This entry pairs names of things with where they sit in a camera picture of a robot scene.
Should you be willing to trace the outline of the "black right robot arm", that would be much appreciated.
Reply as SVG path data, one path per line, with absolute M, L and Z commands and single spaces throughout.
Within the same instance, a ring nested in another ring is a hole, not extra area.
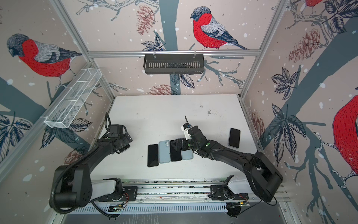
M 217 141 L 208 140 L 198 126 L 188 123 L 181 127 L 185 137 L 172 140 L 170 146 L 175 151 L 191 150 L 202 158 L 221 161 L 245 174 L 253 193 L 269 203 L 274 198 L 283 177 L 264 153 L 243 153 L 223 146 Z

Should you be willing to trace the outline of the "pale green phone case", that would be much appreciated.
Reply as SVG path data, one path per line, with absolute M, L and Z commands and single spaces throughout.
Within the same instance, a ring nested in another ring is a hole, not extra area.
M 160 141 L 158 143 L 158 161 L 160 164 L 171 161 L 170 142 Z

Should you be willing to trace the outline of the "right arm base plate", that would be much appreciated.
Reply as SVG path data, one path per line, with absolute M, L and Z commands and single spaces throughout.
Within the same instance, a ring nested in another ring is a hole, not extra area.
M 225 201 L 225 200 L 244 200 L 249 199 L 247 193 L 235 194 L 226 185 L 211 185 L 208 197 L 212 200 Z

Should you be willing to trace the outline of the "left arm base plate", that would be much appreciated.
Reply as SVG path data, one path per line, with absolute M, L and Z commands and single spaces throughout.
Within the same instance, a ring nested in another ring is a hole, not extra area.
M 99 198 L 99 202 L 135 202 L 137 198 L 138 187 L 125 186 L 122 192 L 114 192 Z

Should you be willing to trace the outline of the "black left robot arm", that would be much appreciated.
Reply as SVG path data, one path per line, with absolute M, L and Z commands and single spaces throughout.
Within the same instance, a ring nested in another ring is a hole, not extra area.
M 111 123 L 105 115 L 105 134 L 97 140 L 96 147 L 70 165 L 55 170 L 49 205 L 59 214 L 68 214 L 77 208 L 94 204 L 102 197 L 115 195 L 129 201 L 119 178 L 92 181 L 94 168 L 107 156 L 121 154 L 130 148 L 132 138 L 124 125 Z

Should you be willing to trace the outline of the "phone with black screen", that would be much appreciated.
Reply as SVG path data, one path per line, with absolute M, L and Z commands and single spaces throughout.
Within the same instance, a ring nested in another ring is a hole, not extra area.
M 147 148 L 147 167 L 156 167 L 159 165 L 158 144 L 148 145 Z

